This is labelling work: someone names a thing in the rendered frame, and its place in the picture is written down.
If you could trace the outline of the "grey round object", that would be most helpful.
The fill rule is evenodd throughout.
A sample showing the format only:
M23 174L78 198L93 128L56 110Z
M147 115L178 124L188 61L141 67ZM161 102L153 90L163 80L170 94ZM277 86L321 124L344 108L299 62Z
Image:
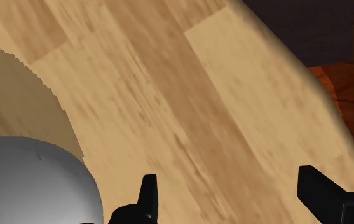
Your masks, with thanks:
M0 224L104 224L86 165L57 145L0 137Z

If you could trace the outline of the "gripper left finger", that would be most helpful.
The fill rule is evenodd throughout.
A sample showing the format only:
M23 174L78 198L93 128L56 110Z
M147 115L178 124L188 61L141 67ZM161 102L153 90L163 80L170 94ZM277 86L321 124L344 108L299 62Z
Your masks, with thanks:
M155 174L144 175L137 203L115 209L108 224L158 224L158 185Z

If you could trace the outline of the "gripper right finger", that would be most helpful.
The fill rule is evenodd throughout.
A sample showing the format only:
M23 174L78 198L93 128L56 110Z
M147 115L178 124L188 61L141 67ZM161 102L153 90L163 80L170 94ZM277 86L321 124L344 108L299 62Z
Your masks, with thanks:
M354 192L311 165L299 167L297 197L321 224L354 224Z

